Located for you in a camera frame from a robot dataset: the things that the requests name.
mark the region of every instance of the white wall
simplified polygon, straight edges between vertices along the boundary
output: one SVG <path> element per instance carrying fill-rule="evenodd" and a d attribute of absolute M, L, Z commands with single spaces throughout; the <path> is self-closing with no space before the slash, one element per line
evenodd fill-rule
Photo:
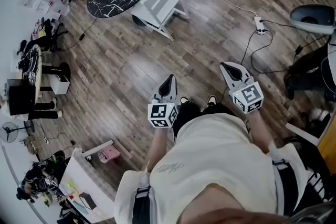
<path fill-rule="evenodd" d="M 35 22 L 42 16 L 32 13 L 23 6 L 19 6 L 19 0 L 0 0 L 0 92 L 3 92 L 3 84 L 13 75 L 10 73 L 11 55 L 13 50 L 17 50 L 23 39 L 29 40 L 31 32 L 34 30 Z M 0 126 L 11 121 L 0 112 Z M 22 121 L 15 121 L 20 127 Z M 14 169 L 15 175 L 22 180 L 26 171 L 31 166 L 34 159 L 29 155 L 27 149 L 20 145 L 19 139 L 26 134 L 19 132 L 16 141 L 11 144 L 3 143 L 8 158 Z M 41 224 L 35 213 L 25 201 L 16 199 L 17 184 L 12 177 L 7 162 L 4 158 L 2 148 L 0 149 L 0 217 L 8 224 L 33 223 Z M 37 201 L 34 207 L 43 217 L 46 223 L 56 224 L 60 207 L 58 205 L 47 208 L 43 201 Z"/>

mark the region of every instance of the wooden floor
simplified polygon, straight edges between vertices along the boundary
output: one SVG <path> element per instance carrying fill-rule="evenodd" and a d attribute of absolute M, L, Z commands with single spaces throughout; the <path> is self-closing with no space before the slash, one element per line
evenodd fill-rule
<path fill-rule="evenodd" d="M 60 40 L 63 48 L 72 46 L 94 18 L 86 8 L 87 0 L 73 1 L 70 14 L 63 18 L 69 34 Z M 289 24 L 290 11 L 302 4 L 328 4 L 336 0 L 229 0 L 252 9 L 262 19 Z M 248 38 L 255 30 L 254 15 L 232 7 L 223 0 L 185 0 L 190 20 L 174 17 L 167 29 L 174 37 L 140 28 L 126 11 L 116 17 L 97 19 L 85 38 L 69 51 L 55 55 L 54 64 L 67 62 L 71 67 L 71 85 L 67 95 L 57 96 L 64 117 L 58 120 L 35 120 L 37 141 L 43 133 L 56 137 L 65 132 L 83 151 L 109 139 L 122 152 L 117 163 L 99 165 L 102 176 L 117 188 L 126 169 L 139 169 L 149 148 L 153 128 L 147 121 L 147 104 L 152 90 L 169 74 L 177 78 L 179 96 L 186 95 L 204 106 L 207 97 L 219 98 L 226 84 L 219 70 L 222 61 L 239 63 Z M 255 67 L 260 71 L 281 70 L 293 63 L 295 49 L 318 37 L 289 27 L 265 23 L 274 34 L 266 49 L 255 54 Z M 313 108 L 330 109 L 320 92 L 296 92 L 293 101 L 285 97 L 284 72 L 259 74 L 253 70 L 250 56 L 268 44 L 270 36 L 254 36 L 244 66 L 259 81 L 265 101 L 261 114 L 277 143 L 289 135 L 285 123 L 294 118 L 302 126 L 299 115 Z M 318 48 L 324 41 L 307 46 L 302 55 Z M 50 101 L 46 94 L 43 101 Z M 223 102 L 237 109 L 225 94 Z M 60 135 L 40 148 L 41 158 L 70 145 Z M 66 149 L 70 156 L 72 148 Z"/>

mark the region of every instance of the fan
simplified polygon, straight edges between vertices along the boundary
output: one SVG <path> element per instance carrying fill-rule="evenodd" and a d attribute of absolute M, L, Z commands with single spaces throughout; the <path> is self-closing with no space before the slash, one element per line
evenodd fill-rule
<path fill-rule="evenodd" d="M 18 130 L 25 129 L 24 128 L 18 128 L 14 123 L 12 122 L 6 122 L 1 126 L 0 129 L 0 137 L 1 140 L 6 143 L 11 143 L 17 138 Z"/>

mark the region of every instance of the chair seat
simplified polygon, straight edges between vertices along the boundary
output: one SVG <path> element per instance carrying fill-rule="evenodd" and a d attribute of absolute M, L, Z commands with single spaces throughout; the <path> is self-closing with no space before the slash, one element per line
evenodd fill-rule
<path fill-rule="evenodd" d="M 157 22 L 155 18 L 150 14 L 150 12 L 143 6 L 141 3 L 137 3 L 132 10 L 132 15 L 145 20 L 147 23 L 154 25 L 155 27 L 159 27 L 161 23 L 167 18 L 170 12 L 177 5 L 179 0 L 168 0 L 161 10 L 158 12 L 158 19 L 160 22 Z"/>

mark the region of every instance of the person's left arm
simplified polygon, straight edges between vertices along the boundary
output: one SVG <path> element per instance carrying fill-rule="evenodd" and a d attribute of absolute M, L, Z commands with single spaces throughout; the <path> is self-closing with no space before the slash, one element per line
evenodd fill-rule
<path fill-rule="evenodd" d="M 152 144 L 142 165 L 142 171 L 147 170 L 150 173 L 154 166 L 166 155 L 167 133 L 167 128 L 155 128 Z"/>

